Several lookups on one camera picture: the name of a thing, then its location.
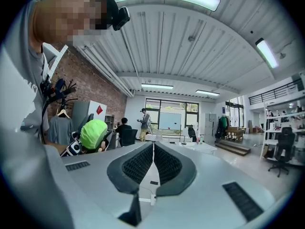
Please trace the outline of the green lettuce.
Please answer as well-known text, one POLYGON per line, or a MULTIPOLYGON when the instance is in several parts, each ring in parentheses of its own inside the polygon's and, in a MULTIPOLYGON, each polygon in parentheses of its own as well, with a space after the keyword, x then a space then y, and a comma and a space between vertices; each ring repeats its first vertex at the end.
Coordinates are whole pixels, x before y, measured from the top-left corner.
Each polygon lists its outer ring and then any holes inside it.
POLYGON ((88 150, 96 150, 108 133, 107 128, 107 124, 99 119, 87 122, 81 129, 80 142, 88 150))

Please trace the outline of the white cabinet with red logo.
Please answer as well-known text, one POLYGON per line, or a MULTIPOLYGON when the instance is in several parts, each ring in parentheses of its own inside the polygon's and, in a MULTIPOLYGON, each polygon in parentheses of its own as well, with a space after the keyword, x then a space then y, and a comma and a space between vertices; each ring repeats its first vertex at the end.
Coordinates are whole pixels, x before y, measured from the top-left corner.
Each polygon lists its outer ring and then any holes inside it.
POLYGON ((77 131, 83 121, 87 121, 93 114, 93 119, 105 121, 107 106, 95 101, 76 101, 72 110, 73 130, 77 131))

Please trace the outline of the black railing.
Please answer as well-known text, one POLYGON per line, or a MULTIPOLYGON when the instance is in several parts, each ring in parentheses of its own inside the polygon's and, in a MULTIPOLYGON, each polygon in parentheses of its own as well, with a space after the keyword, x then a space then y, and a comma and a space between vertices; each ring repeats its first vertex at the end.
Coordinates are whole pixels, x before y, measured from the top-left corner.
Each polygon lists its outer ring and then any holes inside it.
POLYGON ((263 103, 269 100, 278 99, 284 96, 287 96, 289 94, 293 94, 299 91, 299 88, 303 86, 302 80, 297 79, 295 81, 292 81, 291 83, 284 84, 280 87, 274 88, 272 90, 269 90, 267 92, 257 94, 254 96, 249 97, 249 103, 250 105, 263 103))

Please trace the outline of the grey lockers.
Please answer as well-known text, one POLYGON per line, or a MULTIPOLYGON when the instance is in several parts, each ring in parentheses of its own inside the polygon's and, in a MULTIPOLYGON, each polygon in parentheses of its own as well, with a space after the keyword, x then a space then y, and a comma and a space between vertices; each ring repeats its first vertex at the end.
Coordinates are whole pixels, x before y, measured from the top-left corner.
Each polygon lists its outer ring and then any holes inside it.
POLYGON ((204 121, 204 141, 206 144, 213 146, 215 144, 215 134, 218 126, 216 114, 205 114, 204 121))

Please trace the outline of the white perforated metal frame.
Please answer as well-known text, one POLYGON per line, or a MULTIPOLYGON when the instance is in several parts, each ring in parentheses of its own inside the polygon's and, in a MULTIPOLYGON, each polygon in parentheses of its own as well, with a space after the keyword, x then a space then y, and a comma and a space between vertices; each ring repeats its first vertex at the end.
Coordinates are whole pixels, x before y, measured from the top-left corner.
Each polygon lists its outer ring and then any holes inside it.
POLYGON ((43 59, 44 59, 43 72, 42 72, 43 80, 46 80, 47 78, 49 78, 50 80, 52 79, 52 76, 59 62, 62 59, 67 49, 68 49, 67 45, 64 45, 61 51, 58 51, 48 43, 43 44, 43 59))

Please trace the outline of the white shelving unit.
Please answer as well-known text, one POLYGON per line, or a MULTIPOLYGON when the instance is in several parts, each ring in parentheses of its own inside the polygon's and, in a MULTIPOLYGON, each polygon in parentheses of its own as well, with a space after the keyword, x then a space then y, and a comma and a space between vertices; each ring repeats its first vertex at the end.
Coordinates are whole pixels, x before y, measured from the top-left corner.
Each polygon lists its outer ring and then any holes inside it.
POLYGON ((266 102, 261 158, 275 160, 278 138, 285 127, 295 134, 290 164, 305 166, 305 96, 266 102))

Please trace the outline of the white whiteboard on stand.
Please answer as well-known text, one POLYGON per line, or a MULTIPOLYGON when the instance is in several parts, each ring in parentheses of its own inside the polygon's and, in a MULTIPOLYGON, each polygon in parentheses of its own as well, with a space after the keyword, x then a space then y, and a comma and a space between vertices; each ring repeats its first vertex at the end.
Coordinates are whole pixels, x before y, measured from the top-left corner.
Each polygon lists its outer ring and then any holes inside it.
POLYGON ((181 130, 181 114, 160 113, 159 129, 181 130))

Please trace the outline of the grey hanging shirt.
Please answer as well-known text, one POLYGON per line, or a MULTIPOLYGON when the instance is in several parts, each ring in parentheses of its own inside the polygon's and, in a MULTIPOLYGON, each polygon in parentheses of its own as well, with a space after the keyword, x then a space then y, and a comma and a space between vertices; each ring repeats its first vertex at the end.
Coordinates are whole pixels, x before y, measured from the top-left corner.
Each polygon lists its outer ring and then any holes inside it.
POLYGON ((73 131, 72 120, 66 117, 54 116, 50 119, 48 141, 59 145, 68 146, 73 131))

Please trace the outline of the black chair with metal frame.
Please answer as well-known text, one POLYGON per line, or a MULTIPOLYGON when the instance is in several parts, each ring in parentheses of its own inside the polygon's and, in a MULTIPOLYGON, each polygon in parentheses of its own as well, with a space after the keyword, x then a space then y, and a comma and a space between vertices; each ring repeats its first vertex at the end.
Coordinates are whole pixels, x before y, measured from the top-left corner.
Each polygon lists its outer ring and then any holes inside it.
POLYGON ((137 129, 124 129, 120 137, 121 147, 135 144, 137 129))

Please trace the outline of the black office chair with headrest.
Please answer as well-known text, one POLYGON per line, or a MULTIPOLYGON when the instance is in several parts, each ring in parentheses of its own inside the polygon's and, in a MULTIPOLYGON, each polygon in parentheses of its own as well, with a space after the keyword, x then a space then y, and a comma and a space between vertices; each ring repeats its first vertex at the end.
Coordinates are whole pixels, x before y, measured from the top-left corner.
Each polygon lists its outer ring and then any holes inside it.
POLYGON ((197 136, 192 126, 188 127, 188 135, 192 139, 192 142, 197 142, 197 136))

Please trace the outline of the black coat rack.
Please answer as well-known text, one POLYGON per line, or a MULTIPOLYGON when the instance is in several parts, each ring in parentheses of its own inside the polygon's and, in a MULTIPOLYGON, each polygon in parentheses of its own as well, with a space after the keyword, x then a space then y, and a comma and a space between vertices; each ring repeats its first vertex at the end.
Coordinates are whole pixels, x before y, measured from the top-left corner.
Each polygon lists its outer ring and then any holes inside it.
POLYGON ((53 95, 51 97, 50 103, 56 102, 59 104, 59 108, 56 112, 56 115, 58 117, 66 117, 70 118, 66 112, 66 106, 67 102, 70 102, 72 100, 77 100, 77 98, 74 99, 68 99, 68 96, 74 92, 76 92, 76 84, 73 83, 73 80, 70 80, 69 84, 66 84, 66 81, 64 79, 59 79, 53 89, 53 95))

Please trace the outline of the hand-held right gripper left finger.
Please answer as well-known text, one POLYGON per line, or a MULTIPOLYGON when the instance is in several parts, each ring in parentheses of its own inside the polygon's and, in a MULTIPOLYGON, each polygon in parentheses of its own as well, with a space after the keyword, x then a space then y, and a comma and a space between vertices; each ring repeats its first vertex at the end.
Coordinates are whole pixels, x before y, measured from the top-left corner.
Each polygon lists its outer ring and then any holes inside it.
POLYGON ((137 226, 140 184, 153 163, 153 143, 62 158, 70 176, 93 202, 115 218, 137 226))

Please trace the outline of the person in white clothing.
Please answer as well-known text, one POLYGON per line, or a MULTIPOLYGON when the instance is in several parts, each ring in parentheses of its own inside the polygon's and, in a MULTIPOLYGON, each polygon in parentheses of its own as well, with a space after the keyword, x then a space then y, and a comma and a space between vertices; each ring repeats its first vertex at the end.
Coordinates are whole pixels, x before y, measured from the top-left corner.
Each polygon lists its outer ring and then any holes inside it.
POLYGON ((29 26, 36 0, 28 0, 0 44, 0 127, 41 139, 49 128, 40 84, 48 76, 43 52, 30 46, 29 26))

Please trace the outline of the black gaming chair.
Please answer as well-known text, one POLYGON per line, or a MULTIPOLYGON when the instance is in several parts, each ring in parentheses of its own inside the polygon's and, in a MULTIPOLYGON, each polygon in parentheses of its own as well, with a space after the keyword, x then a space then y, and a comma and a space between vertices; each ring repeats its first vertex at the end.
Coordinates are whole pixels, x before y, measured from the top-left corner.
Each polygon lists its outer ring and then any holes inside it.
POLYGON ((291 127, 284 127, 278 136, 278 143, 276 145, 275 160, 276 162, 268 169, 278 169, 277 177, 280 177, 282 170, 289 174, 289 170, 286 168, 286 164, 290 162, 293 155, 293 147, 295 141, 295 134, 291 127))

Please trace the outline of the wooden steps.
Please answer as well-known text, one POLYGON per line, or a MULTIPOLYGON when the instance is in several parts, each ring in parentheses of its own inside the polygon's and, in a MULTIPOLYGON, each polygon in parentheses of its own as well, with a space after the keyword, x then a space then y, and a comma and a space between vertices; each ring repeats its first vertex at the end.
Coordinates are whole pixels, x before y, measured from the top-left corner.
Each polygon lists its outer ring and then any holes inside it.
POLYGON ((215 146, 239 156, 246 156, 247 154, 251 153, 250 148, 239 146, 235 142, 224 141, 221 139, 216 140, 215 146))

